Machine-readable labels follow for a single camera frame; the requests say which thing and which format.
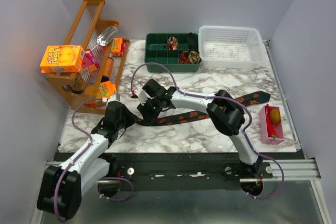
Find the black orange floral tie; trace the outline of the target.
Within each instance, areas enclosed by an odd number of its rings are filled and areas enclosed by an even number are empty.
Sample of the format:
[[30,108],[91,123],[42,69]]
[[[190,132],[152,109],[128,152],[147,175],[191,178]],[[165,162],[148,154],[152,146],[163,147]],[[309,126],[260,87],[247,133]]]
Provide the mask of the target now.
[[[267,103],[270,100],[271,95],[263,91],[256,91],[250,94],[243,95],[235,98],[237,102],[240,102],[245,107],[256,104]],[[208,119],[209,115],[199,111],[190,111],[181,114],[175,114],[170,116],[164,116],[155,120],[155,126],[175,125],[190,123],[194,121],[200,121]]]

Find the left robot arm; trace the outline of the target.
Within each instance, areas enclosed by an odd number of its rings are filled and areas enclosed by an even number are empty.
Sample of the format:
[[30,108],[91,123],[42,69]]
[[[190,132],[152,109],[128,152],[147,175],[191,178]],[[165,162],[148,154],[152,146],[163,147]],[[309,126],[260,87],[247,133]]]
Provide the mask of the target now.
[[107,104],[104,117],[89,133],[86,143],[59,166],[44,172],[37,208],[66,222],[78,211],[84,194],[101,178],[116,175],[115,164],[101,155],[118,138],[121,129],[136,122],[135,115],[119,101]]

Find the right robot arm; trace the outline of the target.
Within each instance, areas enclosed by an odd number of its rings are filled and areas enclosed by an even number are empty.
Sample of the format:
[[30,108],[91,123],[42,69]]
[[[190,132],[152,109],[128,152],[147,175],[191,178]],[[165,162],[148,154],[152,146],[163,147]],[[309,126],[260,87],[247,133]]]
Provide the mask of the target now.
[[139,99],[138,110],[146,120],[155,119],[164,109],[190,109],[207,114],[215,128],[228,136],[237,149],[242,173],[249,178],[259,174],[263,159],[246,132],[250,123],[245,123],[244,114],[249,112],[228,92],[188,93],[176,86],[166,89],[151,79],[143,88],[133,90],[132,95]]

